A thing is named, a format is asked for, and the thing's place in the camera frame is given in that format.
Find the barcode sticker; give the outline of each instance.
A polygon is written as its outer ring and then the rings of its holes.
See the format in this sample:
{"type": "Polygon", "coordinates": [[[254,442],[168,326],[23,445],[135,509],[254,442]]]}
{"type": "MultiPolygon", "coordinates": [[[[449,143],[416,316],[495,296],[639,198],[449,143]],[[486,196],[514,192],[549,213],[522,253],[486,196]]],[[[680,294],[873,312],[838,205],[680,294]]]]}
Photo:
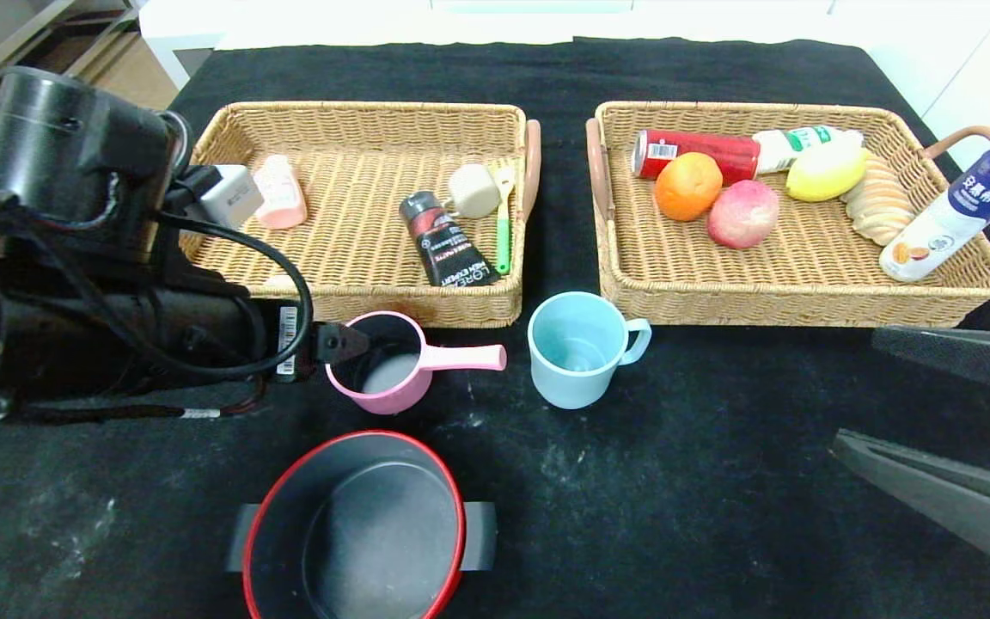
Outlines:
{"type": "MultiPolygon", "coordinates": [[[[296,337],[296,307],[286,305],[278,314],[278,351],[286,348],[296,337]]],[[[292,376],[296,373],[296,355],[278,364],[279,375],[292,376]]]]}
{"type": "Polygon", "coordinates": [[[674,144],[648,144],[649,158],[675,158],[679,156],[679,146],[674,144]]]}

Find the saucepan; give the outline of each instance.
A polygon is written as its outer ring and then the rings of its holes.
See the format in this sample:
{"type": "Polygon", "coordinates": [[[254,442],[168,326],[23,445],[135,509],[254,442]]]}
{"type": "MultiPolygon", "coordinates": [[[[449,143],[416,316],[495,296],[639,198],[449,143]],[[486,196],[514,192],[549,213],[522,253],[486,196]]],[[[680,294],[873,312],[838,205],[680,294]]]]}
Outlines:
{"type": "Polygon", "coordinates": [[[430,388],[435,370],[506,368],[502,345],[430,346],[418,323],[398,312],[370,312],[346,326],[369,337],[369,351],[327,365],[327,379],[359,407],[378,415],[413,407],[430,388]]]}

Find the bread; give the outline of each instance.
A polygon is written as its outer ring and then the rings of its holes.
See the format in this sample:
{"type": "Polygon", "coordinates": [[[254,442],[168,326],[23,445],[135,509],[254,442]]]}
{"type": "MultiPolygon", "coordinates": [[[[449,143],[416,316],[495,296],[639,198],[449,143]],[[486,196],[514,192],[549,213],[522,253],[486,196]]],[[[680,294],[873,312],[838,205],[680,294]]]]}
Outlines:
{"type": "Polygon", "coordinates": [[[915,219],[915,212],[889,162],[875,153],[867,154],[865,176],[840,199],[846,203],[855,231],[879,246],[887,246],[915,219]]]}

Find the pink toiletry bottle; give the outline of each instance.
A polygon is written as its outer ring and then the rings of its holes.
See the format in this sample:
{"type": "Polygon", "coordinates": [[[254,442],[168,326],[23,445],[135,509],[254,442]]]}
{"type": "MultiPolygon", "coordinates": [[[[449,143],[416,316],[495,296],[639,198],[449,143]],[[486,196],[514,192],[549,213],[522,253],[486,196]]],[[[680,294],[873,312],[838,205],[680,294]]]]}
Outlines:
{"type": "Polygon", "coordinates": [[[303,192],[287,156],[268,156],[262,169],[254,173],[254,184],[264,200],[254,215],[263,226],[272,230],[292,228],[308,218],[303,192]]]}

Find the light blue mug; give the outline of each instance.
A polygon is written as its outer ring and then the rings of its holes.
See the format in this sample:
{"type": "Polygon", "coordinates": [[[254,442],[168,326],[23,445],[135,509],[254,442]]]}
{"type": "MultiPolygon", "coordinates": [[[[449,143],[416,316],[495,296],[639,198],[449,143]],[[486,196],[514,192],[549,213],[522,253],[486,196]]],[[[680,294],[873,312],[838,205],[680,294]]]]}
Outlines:
{"type": "Polygon", "coordinates": [[[541,303],[527,337],[537,391],[554,407],[582,408],[602,397],[617,365],[644,355],[651,325],[644,318],[626,321],[596,294],[565,292],[541,303]],[[626,350],[630,332],[638,334],[626,350]]]}

